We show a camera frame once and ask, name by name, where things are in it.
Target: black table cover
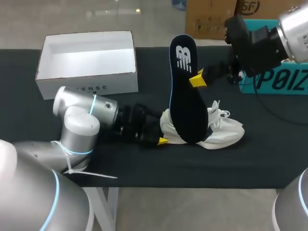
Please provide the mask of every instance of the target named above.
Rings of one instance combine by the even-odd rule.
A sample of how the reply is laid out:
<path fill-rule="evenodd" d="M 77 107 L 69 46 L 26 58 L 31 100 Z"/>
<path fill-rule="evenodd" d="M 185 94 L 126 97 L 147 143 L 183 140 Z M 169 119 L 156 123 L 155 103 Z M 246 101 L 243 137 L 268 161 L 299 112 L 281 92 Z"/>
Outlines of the black table cover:
<path fill-rule="evenodd" d="M 198 48 L 199 65 L 226 58 L 230 47 Z M 0 139 L 56 140 L 61 121 L 52 114 L 53 100 L 44 101 L 35 83 L 40 51 L 0 51 Z M 136 48 L 138 93 L 110 95 L 121 105 L 136 102 L 155 110 L 168 108 L 168 48 Z M 207 106 L 220 100 L 230 118 L 244 124 L 245 140 L 224 150 L 199 145 L 105 143 L 95 148 L 87 171 L 118 179 L 72 174 L 82 187 L 283 188 L 308 167 L 308 127 L 284 123 L 268 114 L 253 94 L 242 94 L 225 79 L 200 89 Z M 261 95 L 275 112 L 308 122 L 308 96 Z"/>

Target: black insole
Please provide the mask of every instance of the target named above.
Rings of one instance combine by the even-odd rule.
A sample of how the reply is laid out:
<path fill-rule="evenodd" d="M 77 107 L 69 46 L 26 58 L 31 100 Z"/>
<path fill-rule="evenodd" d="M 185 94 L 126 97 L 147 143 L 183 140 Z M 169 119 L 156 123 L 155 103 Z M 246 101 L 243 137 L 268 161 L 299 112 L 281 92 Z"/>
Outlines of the black insole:
<path fill-rule="evenodd" d="M 170 115 L 179 136 L 187 143 L 203 141 L 208 115 L 198 88 L 189 79 L 198 74 L 197 47 L 189 35 L 176 36 L 169 49 L 172 75 Z"/>

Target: white shoe box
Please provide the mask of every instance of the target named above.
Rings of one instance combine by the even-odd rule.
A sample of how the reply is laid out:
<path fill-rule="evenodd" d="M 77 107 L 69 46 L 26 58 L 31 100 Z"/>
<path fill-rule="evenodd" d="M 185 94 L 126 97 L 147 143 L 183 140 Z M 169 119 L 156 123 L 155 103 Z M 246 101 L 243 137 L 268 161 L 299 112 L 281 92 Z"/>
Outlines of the white shoe box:
<path fill-rule="evenodd" d="M 36 83 L 45 100 L 61 86 L 98 95 L 138 91 L 130 31 L 46 36 Z"/>

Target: white cable tie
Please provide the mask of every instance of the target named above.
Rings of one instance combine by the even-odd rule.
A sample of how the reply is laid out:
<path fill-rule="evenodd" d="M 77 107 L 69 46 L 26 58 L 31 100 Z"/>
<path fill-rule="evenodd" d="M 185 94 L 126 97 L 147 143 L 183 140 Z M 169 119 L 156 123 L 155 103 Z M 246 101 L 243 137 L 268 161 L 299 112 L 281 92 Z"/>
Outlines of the white cable tie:
<path fill-rule="evenodd" d="M 68 173 L 68 174 L 79 173 L 79 174 L 85 174 L 85 175 L 93 175 L 93 176 L 97 176 L 97 177 L 117 179 L 117 177 L 113 177 L 113 176 L 107 176 L 107 175 L 98 174 L 98 173 L 91 173 L 91 172 L 83 172 L 83 170 L 85 170 L 87 166 L 85 166 L 83 168 L 79 168 L 79 169 L 72 169 L 71 161 L 70 161 L 68 155 L 73 155 L 73 154 L 70 153 L 66 148 L 64 148 L 63 145 L 61 144 L 61 142 L 59 142 L 59 141 L 51 141 L 51 142 L 58 144 L 64 152 L 66 162 L 67 162 L 67 166 L 68 166 L 68 170 L 65 173 Z"/>

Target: new balance logo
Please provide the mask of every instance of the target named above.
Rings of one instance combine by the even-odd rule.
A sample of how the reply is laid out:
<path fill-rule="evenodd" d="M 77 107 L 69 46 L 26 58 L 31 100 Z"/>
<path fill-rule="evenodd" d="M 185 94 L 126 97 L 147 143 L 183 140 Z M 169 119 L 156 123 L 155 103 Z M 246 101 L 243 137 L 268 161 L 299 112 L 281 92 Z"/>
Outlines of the new balance logo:
<path fill-rule="evenodd" d="M 177 58 L 178 60 L 178 67 L 184 69 L 186 71 L 192 72 L 192 67 L 189 65 L 191 63 L 191 52 L 187 47 L 176 47 L 177 51 Z"/>

